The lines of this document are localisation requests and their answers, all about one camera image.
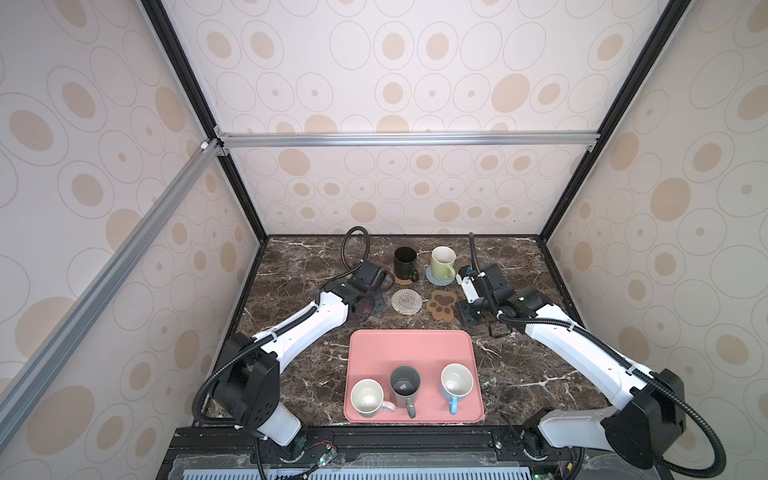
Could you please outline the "black mug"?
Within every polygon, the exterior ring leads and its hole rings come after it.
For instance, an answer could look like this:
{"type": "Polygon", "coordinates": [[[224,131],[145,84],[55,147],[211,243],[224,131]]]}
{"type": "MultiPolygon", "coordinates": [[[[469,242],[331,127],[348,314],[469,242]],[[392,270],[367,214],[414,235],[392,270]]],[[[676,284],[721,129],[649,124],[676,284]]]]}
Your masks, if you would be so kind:
{"type": "Polygon", "coordinates": [[[394,252],[393,273],[400,278],[409,278],[415,272],[418,273],[416,265],[417,253],[408,246],[398,247],[394,252]]]}
{"type": "Polygon", "coordinates": [[[357,314],[366,318],[371,315],[383,313],[386,311],[386,302],[383,298],[381,289],[367,292],[360,300],[357,306],[357,314]]]}

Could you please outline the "cork paw coaster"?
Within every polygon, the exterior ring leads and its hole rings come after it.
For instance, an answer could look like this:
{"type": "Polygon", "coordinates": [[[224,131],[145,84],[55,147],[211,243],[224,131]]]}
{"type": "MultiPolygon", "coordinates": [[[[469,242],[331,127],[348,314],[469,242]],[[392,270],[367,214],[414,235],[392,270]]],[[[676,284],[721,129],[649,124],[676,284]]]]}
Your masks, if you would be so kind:
{"type": "Polygon", "coordinates": [[[433,291],[426,303],[427,312],[438,322],[452,322],[456,318],[458,296],[451,291],[433,291]]]}

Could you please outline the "multicolour woven coaster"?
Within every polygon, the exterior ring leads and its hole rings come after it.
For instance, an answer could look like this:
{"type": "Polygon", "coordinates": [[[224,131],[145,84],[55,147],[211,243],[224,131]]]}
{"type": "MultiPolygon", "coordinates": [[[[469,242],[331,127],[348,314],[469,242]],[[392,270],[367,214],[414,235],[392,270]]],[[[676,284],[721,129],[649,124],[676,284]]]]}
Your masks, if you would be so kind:
{"type": "Polygon", "coordinates": [[[399,314],[413,316],[422,307],[422,297],[412,289],[399,289],[391,296],[391,306],[399,314]]]}

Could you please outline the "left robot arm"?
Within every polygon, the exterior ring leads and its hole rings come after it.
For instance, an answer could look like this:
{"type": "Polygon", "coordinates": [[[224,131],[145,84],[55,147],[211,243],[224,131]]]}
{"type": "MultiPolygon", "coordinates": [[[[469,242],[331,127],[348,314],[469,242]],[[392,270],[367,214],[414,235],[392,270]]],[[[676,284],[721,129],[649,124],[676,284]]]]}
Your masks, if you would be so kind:
{"type": "Polygon", "coordinates": [[[394,277],[368,260],[370,248],[369,232],[352,227],[341,243],[345,271],[327,280],[308,305],[254,336],[235,334],[226,340],[193,399],[195,421],[239,427],[297,456],[305,448],[307,428],[280,401],[281,374],[327,332],[385,310],[383,296],[394,277]]]}

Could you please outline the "green mug white inside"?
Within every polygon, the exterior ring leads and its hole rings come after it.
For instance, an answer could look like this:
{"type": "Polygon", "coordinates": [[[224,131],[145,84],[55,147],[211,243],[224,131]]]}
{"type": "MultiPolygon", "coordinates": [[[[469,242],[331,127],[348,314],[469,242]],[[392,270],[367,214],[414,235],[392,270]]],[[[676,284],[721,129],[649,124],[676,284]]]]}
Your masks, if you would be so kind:
{"type": "Polygon", "coordinates": [[[447,246],[438,246],[431,252],[430,268],[437,278],[449,278],[456,276],[455,261],[456,253],[447,246]]]}

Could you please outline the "woven rattan coaster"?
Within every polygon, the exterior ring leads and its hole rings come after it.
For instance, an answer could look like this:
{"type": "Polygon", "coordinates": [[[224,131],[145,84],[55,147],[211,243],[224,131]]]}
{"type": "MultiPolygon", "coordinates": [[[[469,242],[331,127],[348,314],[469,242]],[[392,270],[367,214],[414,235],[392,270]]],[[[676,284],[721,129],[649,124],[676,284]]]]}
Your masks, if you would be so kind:
{"type": "Polygon", "coordinates": [[[413,275],[411,275],[409,278],[400,278],[398,276],[395,276],[395,283],[400,286],[409,286],[414,284],[420,279],[417,272],[415,272],[413,275]]]}

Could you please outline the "blue woven coaster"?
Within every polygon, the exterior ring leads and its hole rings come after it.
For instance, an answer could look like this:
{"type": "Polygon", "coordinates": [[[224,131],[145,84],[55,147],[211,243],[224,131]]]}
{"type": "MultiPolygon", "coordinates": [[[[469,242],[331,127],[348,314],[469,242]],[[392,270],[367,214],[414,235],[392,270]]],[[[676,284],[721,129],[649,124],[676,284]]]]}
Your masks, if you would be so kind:
{"type": "Polygon", "coordinates": [[[428,267],[426,269],[426,278],[427,278],[427,280],[431,284],[433,284],[435,286],[439,286],[439,287],[448,286],[448,285],[452,284],[454,282],[454,280],[455,280],[454,277],[449,277],[449,278],[445,278],[445,279],[435,277],[433,275],[432,269],[430,267],[428,267]]]}

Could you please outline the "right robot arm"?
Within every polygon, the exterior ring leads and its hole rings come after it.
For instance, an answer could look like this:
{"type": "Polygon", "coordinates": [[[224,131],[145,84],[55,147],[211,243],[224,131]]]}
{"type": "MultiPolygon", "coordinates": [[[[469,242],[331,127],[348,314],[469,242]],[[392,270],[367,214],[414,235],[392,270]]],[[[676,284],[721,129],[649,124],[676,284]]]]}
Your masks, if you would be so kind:
{"type": "Polygon", "coordinates": [[[635,468],[663,467],[689,478],[711,479],[727,466],[727,453],[713,427],[685,399],[674,372],[651,368],[623,355],[591,333],[534,287],[515,290],[495,264],[478,261],[476,240],[468,236],[470,263],[455,279],[464,294],[458,316],[469,326],[500,324],[539,342],[569,363],[608,400],[602,409],[565,411],[542,408],[518,430],[517,444],[533,462],[557,449],[602,450],[635,468]],[[706,467],[686,467],[665,459],[685,433],[688,420],[711,445],[706,467]]]}

